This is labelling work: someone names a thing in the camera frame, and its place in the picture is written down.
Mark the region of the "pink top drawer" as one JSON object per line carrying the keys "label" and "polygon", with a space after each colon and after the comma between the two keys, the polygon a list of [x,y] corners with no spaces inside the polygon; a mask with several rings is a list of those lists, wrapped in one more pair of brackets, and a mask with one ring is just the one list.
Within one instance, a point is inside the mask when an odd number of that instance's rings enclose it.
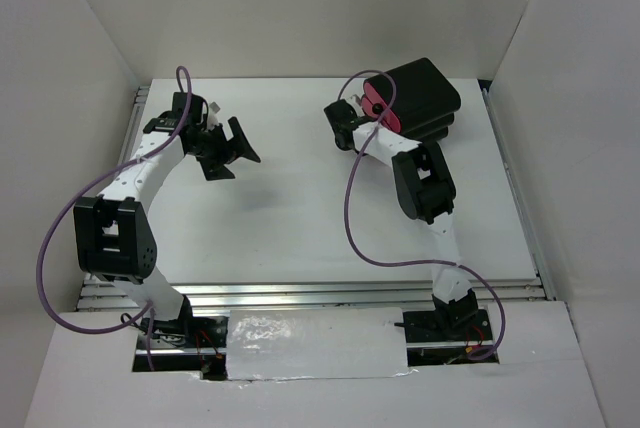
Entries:
{"label": "pink top drawer", "polygon": [[393,110],[389,110],[392,101],[393,85],[383,76],[368,78],[363,83],[362,110],[373,119],[382,118],[381,124],[394,133],[400,133],[401,122]]}

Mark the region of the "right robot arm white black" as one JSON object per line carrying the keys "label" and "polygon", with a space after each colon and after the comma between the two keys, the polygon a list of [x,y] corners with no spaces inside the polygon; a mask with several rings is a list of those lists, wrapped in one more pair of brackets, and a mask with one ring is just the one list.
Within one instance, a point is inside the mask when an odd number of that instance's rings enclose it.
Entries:
{"label": "right robot arm white black", "polygon": [[[364,262],[380,268],[430,267],[434,310],[425,322],[404,326],[410,332],[435,332],[446,339],[459,338],[479,311],[470,279],[482,278],[460,264],[453,229],[456,188],[440,146],[411,140],[370,117],[360,116],[345,99],[328,105],[324,114],[337,147],[356,154],[343,202],[345,234],[351,249]],[[357,169],[366,156],[391,169],[401,211],[410,220],[425,224],[433,233],[438,252],[452,255],[452,260],[379,261],[357,247],[351,230],[350,201]]]}

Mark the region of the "black drawer organizer case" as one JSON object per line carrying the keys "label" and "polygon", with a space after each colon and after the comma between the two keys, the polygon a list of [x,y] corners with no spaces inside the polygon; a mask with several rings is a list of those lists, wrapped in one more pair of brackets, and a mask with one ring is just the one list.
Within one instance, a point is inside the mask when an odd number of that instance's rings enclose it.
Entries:
{"label": "black drawer organizer case", "polygon": [[390,110],[401,122],[401,131],[396,134],[425,144],[448,135],[461,98],[429,59],[420,58],[376,76],[393,85]]}

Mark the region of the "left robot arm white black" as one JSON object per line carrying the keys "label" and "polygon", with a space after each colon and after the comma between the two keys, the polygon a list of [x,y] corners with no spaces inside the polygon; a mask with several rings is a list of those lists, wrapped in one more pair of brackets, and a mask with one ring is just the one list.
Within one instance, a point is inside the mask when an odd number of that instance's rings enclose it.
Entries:
{"label": "left robot arm white black", "polygon": [[142,329],[176,347],[194,341],[204,324],[160,272],[147,214],[166,178],[187,156],[208,181],[233,178],[228,166],[238,159],[260,160],[237,118],[224,125],[203,97],[176,92],[170,110],[144,127],[130,166],[98,195],[81,197],[73,207],[80,268],[137,306],[150,306],[154,312],[144,316]]}

